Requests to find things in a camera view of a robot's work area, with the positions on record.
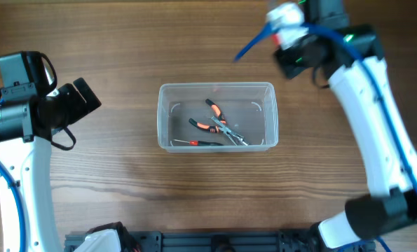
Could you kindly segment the red black screwdriver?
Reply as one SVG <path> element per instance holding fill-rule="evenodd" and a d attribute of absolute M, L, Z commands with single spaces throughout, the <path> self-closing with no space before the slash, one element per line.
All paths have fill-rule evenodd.
<path fill-rule="evenodd" d="M 173 139 L 173 141 L 181 144 L 188 144 L 190 146 L 222 146 L 222 143 L 213 141 L 184 141 L 179 139 Z"/>

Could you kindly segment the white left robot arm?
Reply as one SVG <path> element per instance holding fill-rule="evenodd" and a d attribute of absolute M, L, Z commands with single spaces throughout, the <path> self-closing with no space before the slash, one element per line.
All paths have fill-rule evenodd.
<path fill-rule="evenodd" d="M 0 90 L 0 209 L 5 251 L 62 251 L 50 185 L 53 135 L 72 133 L 101 103 L 83 78 L 39 94 L 31 84 Z"/>

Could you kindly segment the orange black needle-nose pliers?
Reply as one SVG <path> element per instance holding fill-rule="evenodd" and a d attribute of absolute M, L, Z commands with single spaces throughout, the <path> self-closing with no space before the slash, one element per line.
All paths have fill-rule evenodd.
<path fill-rule="evenodd" d="M 211 107 L 211 109 L 214 111 L 214 116 L 218 118 L 223 124 L 227 125 L 226 119 L 224 114 L 222 113 L 221 109 L 210 99 L 206 99 L 205 103 Z M 213 134 L 219 134 L 222 133 L 220 129 L 218 128 L 217 124 L 215 125 L 206 125 L 202 124 L 201 122 L 197 122 L 193 118 L 189 118 L 189 123 L 192 124 L 194 127 Z"/>

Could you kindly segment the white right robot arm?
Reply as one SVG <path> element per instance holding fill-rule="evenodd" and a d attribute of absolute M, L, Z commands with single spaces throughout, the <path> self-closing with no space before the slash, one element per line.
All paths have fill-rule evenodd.
<path fill-rule="evenodd" d="M 314 251 L 345 250 L 417 224 L 417 152 L 393 98 L 381 42 L 369 25 L 331 29 L 273 25 L 286 77 L 322 68 L 351 126 L 367 176 L 366 195 L 314 224 Z"/>

